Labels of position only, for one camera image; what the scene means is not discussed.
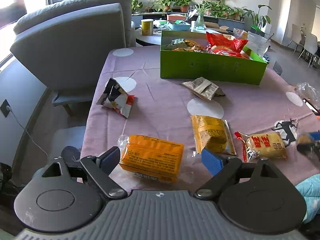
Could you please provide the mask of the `blue plastic basket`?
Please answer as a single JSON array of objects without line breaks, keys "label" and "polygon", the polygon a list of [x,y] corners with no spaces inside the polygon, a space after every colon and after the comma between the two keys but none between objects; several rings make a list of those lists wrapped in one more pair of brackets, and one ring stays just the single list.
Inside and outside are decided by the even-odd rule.
[{"label": "blue plastic basket", "polygon": [[191,28],[191,25],[188,23],[176,24],[176,23],[169,22],[168,27],[173,31],[189,31]]}]

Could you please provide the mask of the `yellow green snack packet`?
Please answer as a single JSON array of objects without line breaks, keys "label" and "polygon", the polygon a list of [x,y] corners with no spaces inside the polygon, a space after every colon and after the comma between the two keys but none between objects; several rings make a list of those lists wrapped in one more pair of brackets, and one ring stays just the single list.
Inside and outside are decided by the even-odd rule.
[{"label": "yellow green snack packet", "polygon": [[192,115],[190,118],[197,154],[206,148],[213,153],[236,155],[226,120],[204,115]]}]

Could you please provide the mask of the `wall power socket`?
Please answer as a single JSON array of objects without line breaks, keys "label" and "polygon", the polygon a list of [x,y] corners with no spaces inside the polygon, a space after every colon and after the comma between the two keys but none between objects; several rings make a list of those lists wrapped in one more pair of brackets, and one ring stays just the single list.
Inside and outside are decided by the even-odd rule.
[{"label": "wall power socket", "polygon": [[2,114],[4,115],[5,118],[6,118],[6,117],[9,115],[9,113],[11,112],[11,107],[10,107],[7,99],[5,99],[5,100],[3,101],[3,103],[1,104],[0,110],[1,110],[1,112],[2,112]]}]

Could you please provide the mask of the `yellow red character packet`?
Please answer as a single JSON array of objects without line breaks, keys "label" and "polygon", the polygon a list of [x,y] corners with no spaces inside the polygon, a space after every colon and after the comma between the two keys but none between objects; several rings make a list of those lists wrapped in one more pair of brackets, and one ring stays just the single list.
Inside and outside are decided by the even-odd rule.
[{"label": "yellow red character packet", "polygon": [[242,142],[242,157],[246,163],[261,158],[287,159],[285,145],[279,132],[234,134]]}]

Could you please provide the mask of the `grey sofa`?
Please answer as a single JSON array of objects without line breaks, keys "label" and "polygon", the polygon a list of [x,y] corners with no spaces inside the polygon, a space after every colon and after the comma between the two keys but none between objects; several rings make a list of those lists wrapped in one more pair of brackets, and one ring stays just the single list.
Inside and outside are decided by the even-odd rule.
[{"label": "grey sofa", "polygon": [[93,99],[109,52],[135,45],[131,13],[131,0],[51,4],[18,20],[10,52],[70,112]]}]

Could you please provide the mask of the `brown grey snack packet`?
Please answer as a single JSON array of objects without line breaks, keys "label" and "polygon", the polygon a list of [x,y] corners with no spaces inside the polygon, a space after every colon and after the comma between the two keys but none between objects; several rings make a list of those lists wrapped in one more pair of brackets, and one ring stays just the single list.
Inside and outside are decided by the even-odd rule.
[{"label": "brown grey snack packet", "polygon": [[218,85],[204,77],[199,77],[193,81],[185,81],[181,85],[203,100],[212,101],[215,96],[225,96]]}]

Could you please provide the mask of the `white red snack packet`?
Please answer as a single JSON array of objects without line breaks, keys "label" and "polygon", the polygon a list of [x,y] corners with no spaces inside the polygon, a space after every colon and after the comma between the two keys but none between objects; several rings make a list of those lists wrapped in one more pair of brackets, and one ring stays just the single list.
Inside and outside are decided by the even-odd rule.
[{"label": "white red snack packet", "polygon": [[129,117],[135,96],[128,94],[116,79],[110,78],[97,101],[97,105],[113,109],[125,118]]}]

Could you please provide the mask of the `glass vase with plant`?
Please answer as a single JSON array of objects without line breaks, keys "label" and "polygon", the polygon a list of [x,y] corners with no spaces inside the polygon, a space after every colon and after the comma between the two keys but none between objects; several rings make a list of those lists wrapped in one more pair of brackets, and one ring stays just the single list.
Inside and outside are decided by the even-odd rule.
[{"label": "glass vase with plant", "polygon": [[205,29],[206,26],[204,23],[204,15],[206,14],[208,8],[209,6],[203,3],[195,5],[195,11],[198,14],[198,17],[195,22],[196,29]]}]

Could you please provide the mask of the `orange snack packet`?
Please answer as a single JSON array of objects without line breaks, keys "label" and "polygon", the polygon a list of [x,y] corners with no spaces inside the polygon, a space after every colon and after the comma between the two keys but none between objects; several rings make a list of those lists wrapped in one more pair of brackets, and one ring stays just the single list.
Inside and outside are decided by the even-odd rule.
[{"label": "orange snack packet", "polygon": [[119,148],[122,169],[142,178],[166,183],[174,183],[178,179],[183,144],[146,135],[130,135]]}]

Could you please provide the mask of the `large red snack bag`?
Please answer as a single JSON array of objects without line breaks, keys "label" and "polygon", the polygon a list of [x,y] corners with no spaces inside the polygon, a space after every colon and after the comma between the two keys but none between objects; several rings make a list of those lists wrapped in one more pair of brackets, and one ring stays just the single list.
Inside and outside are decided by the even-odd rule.
[{"label": "large red snack bag", "polygon": [[240,53],[248,42],[248,40],[244,40],[244,39],[236,38],[232,35],[224,35],[220,33],[206,32],[206,38],[209,43],[208,46],[210,46],[210,48],[226,47],[236,53]]}]

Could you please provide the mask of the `white dining chair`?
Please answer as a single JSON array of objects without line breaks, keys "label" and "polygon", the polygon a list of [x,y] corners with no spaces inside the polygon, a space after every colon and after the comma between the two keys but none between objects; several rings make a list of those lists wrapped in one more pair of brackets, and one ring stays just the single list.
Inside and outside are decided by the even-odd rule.
[{"label": "white dining chair", "polygon": [[308,61],[308,67],[317,68],[319,64],[319,50],[317,37],[312,33],[306,35],[303,50],[299,55],[299,59],[304,55],[304,59]]}]

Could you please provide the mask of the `round white coffee table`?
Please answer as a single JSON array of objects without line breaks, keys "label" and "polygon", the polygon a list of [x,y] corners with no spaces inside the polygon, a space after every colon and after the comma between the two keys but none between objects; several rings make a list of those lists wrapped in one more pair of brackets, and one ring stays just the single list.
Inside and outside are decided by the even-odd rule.
[{"label": "round white coffee table", "polygon": [[[229,34],[226,30],[223,29],[213,29],[213,28],[205,28],[204,30],[201,29],[190,29],[189,31],[181,31],[183,36],[185,37],[189,33],[202,33],[205,34],[206,32],[209,33],[218,33],[218,34]],[[151,36],[143,36],[141,28],[135,30],[135,38],[136,42],[142,46],[152,46],[152,45],[161,45],[161,32],[153,32]]]}]

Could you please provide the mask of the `green cardboard box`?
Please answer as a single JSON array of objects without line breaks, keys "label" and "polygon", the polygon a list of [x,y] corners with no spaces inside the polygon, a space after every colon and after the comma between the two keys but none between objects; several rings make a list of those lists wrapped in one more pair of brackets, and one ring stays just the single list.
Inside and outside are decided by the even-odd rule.
[{"label": "green cardboard box", "polygon": [[164,79],[196,79],[259,85],[267,63],[255,52],[244,47],[249,59],[210,53],[172,51],[172,40],[185,38],[206,46],[204,33],[164,30],[161,34],[160,77]]}]

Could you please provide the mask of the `pink dotted tablecloth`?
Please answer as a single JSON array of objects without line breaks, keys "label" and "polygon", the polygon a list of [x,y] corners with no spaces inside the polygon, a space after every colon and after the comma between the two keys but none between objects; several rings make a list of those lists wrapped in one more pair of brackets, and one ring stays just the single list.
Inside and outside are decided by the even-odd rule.
[{"label": "pink dotted tablecloth", "polygon": [[319,130],[319,121],[274,71],[258,86],[219,82],[224,95],[205,101],[181,81],[160,78],[159,52],[111,51],[89,111],[81,156],[99,156],[123,140],[124,156],[111,173],[121,187],[194,191],[212,177],[205,147],[269,158],[294,185],[319,173],[319,161],[300,154],[294,137]]}]

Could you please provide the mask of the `yellow tin can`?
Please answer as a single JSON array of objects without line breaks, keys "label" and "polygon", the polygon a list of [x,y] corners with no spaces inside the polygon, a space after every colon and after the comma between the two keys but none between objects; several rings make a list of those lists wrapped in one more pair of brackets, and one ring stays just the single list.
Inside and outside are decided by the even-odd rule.
[{"label": "yellow tin can", "polygon": [[153,19],[143,19],[141,20],[141,30],[143,36],[153,35]]}]

